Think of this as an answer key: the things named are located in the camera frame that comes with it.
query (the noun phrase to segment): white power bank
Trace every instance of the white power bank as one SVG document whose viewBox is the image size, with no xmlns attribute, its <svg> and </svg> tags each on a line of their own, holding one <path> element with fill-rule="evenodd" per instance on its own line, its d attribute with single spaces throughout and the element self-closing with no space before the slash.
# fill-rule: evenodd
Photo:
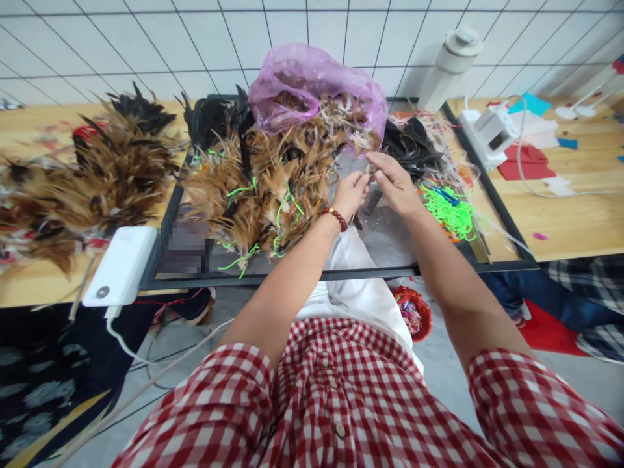
<svg viewBox="0 0 624 468">
<path fill-rule="evenodd" d="M 138 284 L 156 241 L 149 226 L 120 227 L 83 298 L 87 307 L 127 306 L 137 298 Z"/>
</svg>

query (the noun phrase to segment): wooden table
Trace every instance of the wooden table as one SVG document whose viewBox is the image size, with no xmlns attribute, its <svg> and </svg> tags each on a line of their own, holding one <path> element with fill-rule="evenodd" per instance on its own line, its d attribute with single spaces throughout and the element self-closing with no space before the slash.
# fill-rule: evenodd
<svg viewBox="0 0 624 468">
<path fill-rule="evenodd" d="M 469 106 L 482 112 L 489 101 L 473 99 Z M 569 180 L 570 188 L 577 192 L 624 190 L 624 163 L 618 159 L 624 155 L 624 125 L 613 119 L 614 112 L 607 106 L 599 107 L 598 115 L 591 119 L 563 120 L 554 109 L 567 102 L 554 102 L 544 118 L 557 120 L 556 136 L 577 139 L 578 150 L 544 149 L 549 168 Z M 464 110 L 462 99 L 451 100 L 449 105 L 456 116 Z M 450 145 L 459 147 L 456 141 Z M 529 192 L 522 181 L 506 181 L 496 169 L 487 174 L 537 261 L 624 253 L 624 193 L 542 198 Z M 539 180 L 528 184 L 539 193 L 553 194 Z M 479 184 L 470 201 L 480 213 L 502 226 Z M 506 237 L 487 222 L 482 229 L 491 261 L 518 259 Z M 535 239 L 533 233 L 542 233 L 549 239 Z"/>
<path fill-rule="evenodd" d="M 183 138 L 186 136 L 187 126 L 182 116 L 183 108 L 178 102 L 162 103 L 168 112 L 176 114 L 177 118 L 168 127 L 168 132 L 175 133 L 180 129 Z M 72 105 L 72 106 L 45 106 L 28 109 L 16 109 L 0 112 L 0 154 L 7 157 L 36 157 L 53 151 L 53 144 L 47 148 L 43 142 L 36 140 L 45 137 L 55 137 L 57 148 L 73 145 L 72 129 L 85 125 L 78 114 L 89 118 L 103 114 L 100 105 Z M 58 157 L 68 158 L 67 148 Z M 184 153 L 179 153 L 178 163 L 184 159 Z M 156 220 L 150 224 L 158 226 L 167 207 L 174 180 L 169 184 L 164 201 L 156 207 Z M 53 304 L 56 302 L 72 302 L 75 300 L 77 288 L 82 281 L 88 257 L 82 255 L 75 260 L 71 275 L 67 278 L 59 268 L 50 261 L 32 261 L 24 266 L 11 266 L 0 276 L 0 307 L 33 306 L 39 304 Z M 99 259 L 92 269 L 95 272 Z M 170 291 L 157 291 L 158 294 Z"/>
</svg>

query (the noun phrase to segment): blue paper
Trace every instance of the blue paper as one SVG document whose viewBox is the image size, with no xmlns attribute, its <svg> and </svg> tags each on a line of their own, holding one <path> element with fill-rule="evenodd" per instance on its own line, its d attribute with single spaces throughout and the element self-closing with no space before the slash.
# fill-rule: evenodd
<svg viewBox="0 0 624 468">
<path fill-rule="evenodd" d="M 542 117 L 547 110 L 550 109 L 550 103 L 543 101 L 537 96 L 533 96 L 531 93 L 525 93 L 523 95 L 526 101 L 527 110 L 533 112 L 535 115 Z M 516 112 L 522 112 L 525 109 L 525 106 L 522 104 L 522 101 L 518 101 L 516 104 L 512 105 L 509 108 L 510 114 L 515 114 Z"/>
<path fill-rule="evenodd" d="M 569 148 L 571 150 L 577 150 L 579 148 L 578 140 L 568 140 L 566 138 L 557 138 L 557 141 L 559 141 L 559 146 L 561 146 L 562 148 Z"/>
</svg>

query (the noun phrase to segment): gray floor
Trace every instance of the gray floor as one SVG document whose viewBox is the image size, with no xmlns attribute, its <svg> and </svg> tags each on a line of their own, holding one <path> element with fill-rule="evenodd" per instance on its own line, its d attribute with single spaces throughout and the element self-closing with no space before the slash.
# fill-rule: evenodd
<svg viewBox="0 0 624 468">
<path fill-rule="evenodd" d="M 431 335 L 422 343 L 414 345 L 414 351 L 425 367 L 424 376 L 431 392 L 437 396 L 447 408 L 455 413 L 471 428 L 480 432 L 476 421 L 475 411 L 468 392 L 468 385 L 463 374 L 460 362 L 456 357 L 444 327 L 439 308 L 430 298 L 420 278 L 414 277 L 411 282 L 402 278 L 401 284 L 412 287 L 421 292 L 430 304 L 434 314 L 434 329 Z M 236 315 L 241 307 L 253 294 L 252 290 L 221 288 L 217 290 L 217 303 L 214 314 L 214 328 L 220 323 Z M 189 328 L 183 324 L 169 325 L 158 337 L 152 346 L 150 359 L 166 356 L 182 348 L 201 341 L 209 329 L 199 327 Z M 199 350 L 187 362 L 180 364 L 170 374 L 166 375 L 160 384 L 174 386 L 184 380 L 210 351 L 214 343 L 218 342 L 217 335 Z M 145 356 L 151 336 L 143 344 L 139 354 Z M 550 366 L 584 398 L 599 406 L 605 413 L 613 417 L 619 424 L 624 424 L 624 366 L 608 364 L 587 357 L 574 357 L 549 352 L 538 352 L 538 357 L 544 364 Z M 152 372 L 157 372 L 159 366 L 152 366 Z M 133 395 L 138 388 L 148 381 L 145 368 L 131 371 L 125 382 L 124 401 Z M 134 413 L 132 416 L 119 422 L 109 430 L 99 434 L 94 440 L 81 449 L 66 465 L 70 468 L 110 467 L 117 454 L 125 447 L 137 430 L 140 423 L 146 418 L 159 397 L 166 393 L 155 387 L 150 388 L 136 402 L 127 408 L 118 420 Z"/>
</svg>

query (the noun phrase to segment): white thermos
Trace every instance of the white thermos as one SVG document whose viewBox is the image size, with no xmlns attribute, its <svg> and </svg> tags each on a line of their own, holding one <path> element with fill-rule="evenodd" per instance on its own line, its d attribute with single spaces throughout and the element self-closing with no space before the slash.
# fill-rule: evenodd
<svg viewBox="0 0 624 468">
<path fill-rule="evenodd" d="M 452 87 L 471 67 L 482 49 L 483 41 L 470 29 L 460 27 L 448 33 L 435 66 L 422 86 L 418 108 L 432 113 L 439 111 Z"/>
</svg>

